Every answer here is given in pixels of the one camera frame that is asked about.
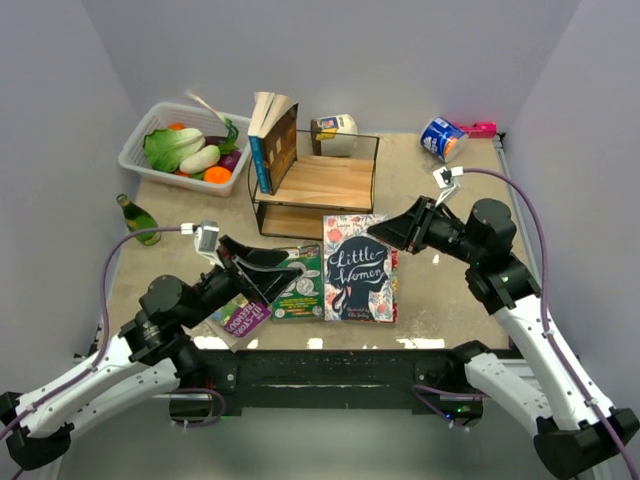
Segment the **red patterned book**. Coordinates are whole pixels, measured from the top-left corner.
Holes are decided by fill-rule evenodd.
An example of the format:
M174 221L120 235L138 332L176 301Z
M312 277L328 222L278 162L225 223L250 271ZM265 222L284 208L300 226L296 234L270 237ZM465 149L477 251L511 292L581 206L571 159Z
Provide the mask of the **red patterned book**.
M391 250L391 291L392 291L392 324L398 320L398 250Z

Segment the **Little Women book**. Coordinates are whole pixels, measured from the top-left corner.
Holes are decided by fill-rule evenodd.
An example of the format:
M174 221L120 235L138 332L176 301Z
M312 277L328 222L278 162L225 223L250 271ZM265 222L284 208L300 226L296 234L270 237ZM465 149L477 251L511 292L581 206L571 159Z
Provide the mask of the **Little Women book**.
M324 319L392 325L391 250L366 233L386 214L323 218Z

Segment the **dark Edward Tulane book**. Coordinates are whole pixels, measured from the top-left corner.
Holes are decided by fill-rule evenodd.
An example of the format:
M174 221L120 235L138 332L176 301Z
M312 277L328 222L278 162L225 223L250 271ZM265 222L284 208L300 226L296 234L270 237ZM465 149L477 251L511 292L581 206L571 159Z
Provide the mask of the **dark Edward Tulane book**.
M292 104L265 138L270 195L276 194L286 173L297 158L297 115L298 104Z

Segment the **blue 26-storey treehouse book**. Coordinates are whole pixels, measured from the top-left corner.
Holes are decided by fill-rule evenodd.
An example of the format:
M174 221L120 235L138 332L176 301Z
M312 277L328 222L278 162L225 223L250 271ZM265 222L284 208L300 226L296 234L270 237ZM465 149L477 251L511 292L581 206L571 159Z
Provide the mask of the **blue 26-storey treehouse book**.
M260 131L273 106L276 94L273 92L256 92L254 94L255 105L248 127L248 140L253 156L258 187L261 193L271 192L271 182L265 163L266 156L263 149L263 140Z

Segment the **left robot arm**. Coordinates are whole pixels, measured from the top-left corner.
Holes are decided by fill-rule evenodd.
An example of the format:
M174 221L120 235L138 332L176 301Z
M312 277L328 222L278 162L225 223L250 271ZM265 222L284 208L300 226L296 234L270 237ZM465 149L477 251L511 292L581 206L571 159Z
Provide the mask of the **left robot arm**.
M140 310L98 350L71 370L29 393L1 396L1 438L23 471L62 457L76 435L118 411L178 387L200 390L207 368L187 334L242 296L267 307L302 272L282 266L281 250L242 245L216 225L186 223L177 232L194 238L212 269L189 285L161 275L139 300Z

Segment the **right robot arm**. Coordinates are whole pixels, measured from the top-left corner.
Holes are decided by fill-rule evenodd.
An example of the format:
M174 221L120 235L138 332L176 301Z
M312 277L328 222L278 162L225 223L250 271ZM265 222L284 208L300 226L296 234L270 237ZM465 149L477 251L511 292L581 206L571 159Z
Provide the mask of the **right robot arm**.
M638 432L635 413L616 407L595 384L543 306L540 286L512 251L517 228L504 203L481 199L461 221L446 205L420 197L368 232L398 250L430 247L467 264L470 292L516 344L538 385L508 371L477 341L456 347L460 359L446 367L446 382L495 400L532 436L554 477L571 479L607 461Z

